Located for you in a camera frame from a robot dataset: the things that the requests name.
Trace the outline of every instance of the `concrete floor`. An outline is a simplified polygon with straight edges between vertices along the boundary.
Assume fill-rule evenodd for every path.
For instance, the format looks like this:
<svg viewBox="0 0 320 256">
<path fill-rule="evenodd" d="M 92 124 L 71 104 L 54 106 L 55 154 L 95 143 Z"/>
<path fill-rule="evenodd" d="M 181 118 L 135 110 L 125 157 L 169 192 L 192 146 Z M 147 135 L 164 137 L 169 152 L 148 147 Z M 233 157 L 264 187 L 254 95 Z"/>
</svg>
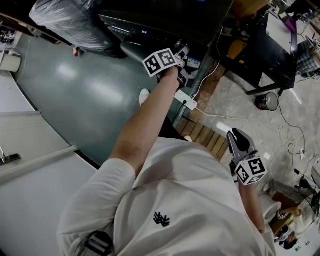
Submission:
<svg viewBox="0 0 320 256">
<path fill-rule="evenodd" d="M 303 35 L 312 38 L 313 32 L 309 27 Z M 301 33 L 304 28 L 305 25 L 301 25 L 298 32 Z M 298 41 L 302 42 L 303 38 L 299 36 Z M 303 78 L 297 76 L 296 82 L 301 79 Z M 260 86 L 272 83 L 271 79 L 263 75 Z M 300 149 L 304 147 L 301 131 L 298 128 L 291 128 L 285 123 L 279 108 L 275 112 L 257 109 L 254 105 L 256 96 L 246 95 L 246 91 L 254 88 L 231 72 L 228 72 L 221 79 L 205 112 L 245 120 L 203 116 L 201 122 L 222 135 L 227 134 L 229 127 L 241 129 L 253 138 L 268 167 L 268 175 L 261 180 L 259 189 L 270 178 L 294 186 L 298 184 L 302 176 L 294 173 L 293 165 L 301 173 L 305 172 L 309 178 L 311 178 L 312 166 L 320 170 L 320 164 L 316 164 L 318 157 L 315 157 L 307 168 L 308 162 L 314 157 L 314 154 L 320 154 L 319 83 L 314 79 L 298 82 L 294 89 L 285 90 L 279 98 L 286 120 L 294 126 L 301 127 L 305 135 L 305 158 L 301 160 L 299 156 L 295 155 L 293 156 L 293 164 L 292 155 L 288 152 L 288 145 L 292 142 L 296 152 L 300 152 Z M 226 168 L 229 168 L 231 159 L 230 154 L 224 157 L 223 165 Z"/>
<path fill-rule="evenodd" d="M 23 91 L 62 137 L 99 165 L 139 108 L 140 91 L 156 86 L 143 65 L 128 57 L 74 57 L 67 45 L 26 35 L 16 50 L 22 63 L 14 76 Z M 168 114 L 171 120 L 179 107 L 175 100 Z"/>
</svg>

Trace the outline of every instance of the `black cable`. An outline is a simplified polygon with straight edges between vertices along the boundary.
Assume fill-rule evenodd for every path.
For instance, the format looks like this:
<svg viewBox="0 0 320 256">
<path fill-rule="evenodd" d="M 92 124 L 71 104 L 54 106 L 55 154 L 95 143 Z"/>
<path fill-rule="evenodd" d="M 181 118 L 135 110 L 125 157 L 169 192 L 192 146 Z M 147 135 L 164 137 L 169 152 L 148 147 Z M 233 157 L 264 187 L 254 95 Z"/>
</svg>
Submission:
<svg viewBox="0 0 320 256">
<path fill-rule="evenodd" d="M 298 82 L 295 82 L 294 84 L 300 83 L 300 82 L 302 82 L 302 81 L 306 81 L 306 80 L 308 80 L 308 79 L 319 80 L 320 77 L 318 77 L 318 76 L 319 76 L 319 75 L 317 74 L 317 75 L 315 75 L 315 76 L 313 76 L 313 77 L 309 77 L 309 78 L 306 78 L 306 79 L 302 79 L 302 80 L 300 80 L 300 81 L 298 81 Z"/>
<path fill-rule="evenodd" d="M 317 215 L 316 212 L 315 212 L 315 210 L 314 210 L 313 207 L 311 206 L 311 203 L 310 203 L 309 200 L 307 199 L 308 197 L 300 192 L 300 187 L 298 187 L 298 191 L 299 191 L 299 194 L 308 202 L 308 204 L 310 205 L 310 207 L 311 207 L 312 211 L 314 212 L 314 214 Z"/>
<path fill-rule="evenodd" d="M 306 41 L 306 38 L 302 34 L 298 34 L 299 36 L 302 36 L 303 40 Z"/>
<path fill-rule="evenodd" d="M 186 103 L 187 103 L 187 101 L 186 101 L 186 100 L 184 100 L 184 101 L 183 101 L 183 103 L 182 103 L 182 105 L 180 106 L 180 108 L 179 108 L 178 112 L 176 113 L 176 115 L 175 115 L 175 117 L 174 117 L 173 121 L 174 121 L 174 120 L 176 120 L 177 116 L 179 115 L 180 110 L 182 109 L 182 107 L 183 107 Z"/>
<path fill-rule="evenodd" d="M 283 113 L 282 113 L 282 109 L 281 109 L 281 106 L 280 106 L 279 98 L 278 98 L 278 105 L 279 105 L 280 113 L 281 113 L 281 116 L 283 117 L 283 120 L 284 120 L 290 127 L 298 128 L 298 129 L 300 129 L 300 131 L 302 132 L 303 144 L 304 144 L 303 153 L 306 153 L 306 138 L 305 138 L 304 131 L 303 131 L 299 126 L 294 126 L 294 125 L 291 125 L 290 123 L 287 122 L 287 120 L 285 119 L 285 117 L 284 117 L 284 115 L 283 115 Z"/>
<path fill-rule="evenodd" d="M 292 151 L 293 151 L 293 153 L 290 152 L 290 149 L 289 149 L 290 145 L 292 145 Z M 290 142 L 290 143 L 288 144 L 288 152 L 289 152 L 289 154 L 291 154 L 291 155 L 293 155 L 293 156 L 300 156 L 300 155 L 301 155 L 301 153 L 294 153 L 295 151 L 296 151 L 296 146 L 295 146 L 292 142 Z"/>
<path fill-rule="evenodd" d="M 315 159 L 316 157 L 319 157 L 320 158 L 320 155 L 319 154 L 316 154 L 316 153 L 313 153 L 313 158 L 308 162 L 308 164 L 306 165 L 306 169 L 305 169 L 305 171 L 304 171 L 304 173 L 303 173 L 303 175 L 305 175 L 305 173 L 307 172 L 307 170 L 308 170 L 308 168 L 309 168 L 309 164 L 310 164 L 310 162 L 313 160 L 313 159 Z"/>
<path fill-rule="evenodd" d="M 302 36 L 302 34 L 306 31 L 308 25 L 309 25 L 309 23 L 306 24 L 306 26 L 304 27 L 303 31 L 302 31 L 300 34 L 298 34 L 298 35 Z"/>
</svg>

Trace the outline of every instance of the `power strip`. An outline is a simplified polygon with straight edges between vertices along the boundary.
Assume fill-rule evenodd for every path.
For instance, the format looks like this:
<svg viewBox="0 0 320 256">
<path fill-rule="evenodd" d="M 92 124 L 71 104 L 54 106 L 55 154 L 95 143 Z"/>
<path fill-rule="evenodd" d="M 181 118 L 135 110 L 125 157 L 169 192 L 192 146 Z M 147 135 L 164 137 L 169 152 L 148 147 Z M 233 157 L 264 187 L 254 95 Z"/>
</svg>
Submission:
<svg viewBox="0 0 320 256">
<path fill-rule="evenodd" d="M 193 100 L 192 98 L 190 98 L 187 94 L 185 94 L 182 90 L 178 90 L 175 95 L 174 98 L 178 101 L 180 101 L 182 104 L 184 104 L 188 109 L 190 109 L 191 111 L 194 110 L 198 103 Z"/>
</svg>

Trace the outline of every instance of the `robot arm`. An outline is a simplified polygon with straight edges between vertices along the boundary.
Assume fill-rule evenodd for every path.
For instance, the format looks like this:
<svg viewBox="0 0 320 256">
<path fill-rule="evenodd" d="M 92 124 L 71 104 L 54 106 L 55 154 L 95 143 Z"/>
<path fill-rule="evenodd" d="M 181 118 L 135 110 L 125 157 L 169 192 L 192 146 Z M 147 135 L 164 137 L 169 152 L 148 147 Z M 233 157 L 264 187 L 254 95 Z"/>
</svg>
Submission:
<svg viewBox="0 0 320 256">
<path fill-rule="evenodd" d="M 232 129 L 226 135 L 230 153 L 233 159 L 230 163 L 232 173 L 235 173 L 243 185 L 259 182 L 267 173 L 253 139 L 239 129 Z"/>
</svg>

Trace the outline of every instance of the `wooden pallet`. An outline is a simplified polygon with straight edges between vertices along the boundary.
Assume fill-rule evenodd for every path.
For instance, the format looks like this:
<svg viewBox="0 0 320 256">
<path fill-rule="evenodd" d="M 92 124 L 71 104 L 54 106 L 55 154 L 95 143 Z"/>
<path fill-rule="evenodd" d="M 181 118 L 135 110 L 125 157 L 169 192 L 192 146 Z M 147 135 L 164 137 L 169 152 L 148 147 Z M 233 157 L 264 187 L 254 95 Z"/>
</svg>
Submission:
<svg viewBox="0 0 320 256">
<path fill-rule="evenodd" d="M 219 161 L 228 149 L 228 142 L 217 132 L 200 123 L 195 123 L 184 117 L 176 126 L 176 130 L 183 136 L 190 136 L 192 141 L 206 147 Z"/>
</svg>

